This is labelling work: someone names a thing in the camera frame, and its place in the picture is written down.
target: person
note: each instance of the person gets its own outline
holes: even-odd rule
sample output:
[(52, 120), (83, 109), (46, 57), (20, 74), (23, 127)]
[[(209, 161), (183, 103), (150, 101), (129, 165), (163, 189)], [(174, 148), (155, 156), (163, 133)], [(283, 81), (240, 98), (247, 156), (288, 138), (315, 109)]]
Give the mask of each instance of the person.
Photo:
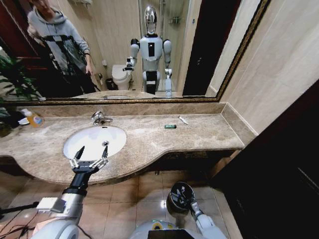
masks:
[(63, 76), (63, 97), (95, 92), (90, 48), (77, 29), (48, 0), (29, 0), (34, 5), (28, 14), (28, 34), (48, 48), (53, 65)]

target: soap bottle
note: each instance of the soap bottle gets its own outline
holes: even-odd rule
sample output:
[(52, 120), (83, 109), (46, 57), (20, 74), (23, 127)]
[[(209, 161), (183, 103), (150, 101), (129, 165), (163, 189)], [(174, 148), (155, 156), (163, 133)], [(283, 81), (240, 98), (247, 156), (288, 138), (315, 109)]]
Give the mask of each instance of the soap bottle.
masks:
[(23, 109), (21, 111), (33, 127), (39, 127), (43, 124), (43, 119), (37, 114), (29, 111), (28, 109)]

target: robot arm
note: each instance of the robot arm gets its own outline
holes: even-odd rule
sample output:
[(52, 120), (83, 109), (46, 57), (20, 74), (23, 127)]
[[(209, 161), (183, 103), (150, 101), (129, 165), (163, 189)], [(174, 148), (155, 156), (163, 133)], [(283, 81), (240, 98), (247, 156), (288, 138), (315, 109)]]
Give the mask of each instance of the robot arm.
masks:
[(212, 218), (204, 214), (196, 201), (191, 204), (191, 212), (200, 233), (207, 239), (226, 239), (222, 231), (215, 225)]
[(168, 68), (169, 64), (170, 64), (170, 53), (171, 53), (171, 41), (170, 40), (165, 40), (163, 42), (163, 52), (164, 52), (165, 68)]
[(44, 225), (31, 239), (78, 239), (77, 224), (82, 215), (88, 182), (92, 174), (108, 163), (108, 144), (107, 141), (99, 160), (79, 161), (84, 147), (69, 160), (75, 173), (74, 178), (70, 186), (63, 191), (61, 198), (43, 198), (40, 201), (37, 209), (42, 212), (54, 212), (51, 216), (53, 220)]
[(170, 53), (171, 53), (171, 41), (170, 40), (165, 40), (163, 42), (163, 52), (164, 52), (164, 62), (165, 62), (165, 74), (166, 74), (165, 91), (166, 91), (166, 96), (167, 97), (171, 97), (171, 75), (172, 75), (172, 69), (169, 68)]
[(137, 39), (131, 40), (131, 56), (127, 58), (126, 67), (123, 71), (133, 71), (137, 62), (138, 52), (140, 50), (140, 42)]

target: marble countertop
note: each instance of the marble countertop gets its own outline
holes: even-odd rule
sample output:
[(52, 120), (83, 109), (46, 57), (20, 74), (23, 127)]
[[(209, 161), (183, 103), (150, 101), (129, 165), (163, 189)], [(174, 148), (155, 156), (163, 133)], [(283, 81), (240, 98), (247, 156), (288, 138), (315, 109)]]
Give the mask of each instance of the marble countertop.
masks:
[(100, 100), (104, 99), (104, 96), (114, 97), (126, 97), (126, 98), (119, 98), (119, 99), (152, 99), (152, 98), (161, 98), (161, 96), (156, 96), (150, 93), (141, 92), (141, 91), (131, 91), (131, 90), (116, 90), (116, 91), (100, 91), (100, 92), (93, 92), (89, 94), (84, 94), (80, 96), (75, 96), (73, 98), (80, 98), (80, 99), (93, 99), (93, 100)]
[[(116, 116), (106, 126), (123, 129), (127, 141), (121, 151), (108, 158), (90, 183), (114, 183), (147, 167), (162, 155), (174, 151), (242, 149), (244, 144), (221, 114)], [(176, 124), (176, 129), (164, 129)], [(63, 155), (63, 144), (75, 132), (92, 127), (90, 117), (46, 118), (38, 128), (16, 128), (0, 138), (0, 156), (10, 155), (27, 173), (39, 179), (68, 184), (74, 173)]]

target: countertop edge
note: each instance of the countertop edge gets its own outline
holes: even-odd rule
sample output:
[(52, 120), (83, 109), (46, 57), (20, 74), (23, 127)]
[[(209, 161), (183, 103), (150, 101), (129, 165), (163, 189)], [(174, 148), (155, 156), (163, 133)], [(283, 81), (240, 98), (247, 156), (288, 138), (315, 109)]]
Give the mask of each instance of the countertop edge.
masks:
[[(90, 179), (89, 184), (96, 184), (96, 183), (105, 183), (105, 184), (113, 184), (113, 183), (118, 183), (118, 182), (122, 182), (125, 181), (126, 179), (129, 179), (130, 176), (134, 176), (139, 174), (139, 172), (143, 173), (143, 169), (150, 166), (152, 163), (154, 163), (155, 161), (157, 161), (158, 159), (160, 159), (163, 155), (167, 154), (167, 153), (171, 153), (171, 152), (197, 152), (197, 151), (220, 151), (220, 150), (242, 150), (244, 148), (244, 146), (233, 146), (233, 147), (215, 147), (215, 148), (201, 148), (201, 147), (196, 147), (196, 148), (170, 148), (167, 150), (162, 151), (160, 154), (156, 155), (155, 157), (152, 158), (152, 160), (150, 160), (147, 164), (144, 165), (140, 165), (139, 167), (137, 167), (134, 170), (131, 171), (127, 171), (125, 173), (122, 173), (120, 175), (112, 175), (110, 177), (106, 177), (103, 179)], [(28, 172), (27, 170), (25, 170), (19, 163), (18, 161), (16, 161), (17, 164), (28, 174), (30, 174), (32, 177), (35, 177), (37, 179), (49, 182), (49, 183), (55, 183), (55, 184), (64, 184), (67, 185), (69, 183), (71, 183), (71, 181), (62, 181), (62, 180), (50, 180), (48, 178), (44, 178), (35, 174), (31, 174), (30, 172)]]

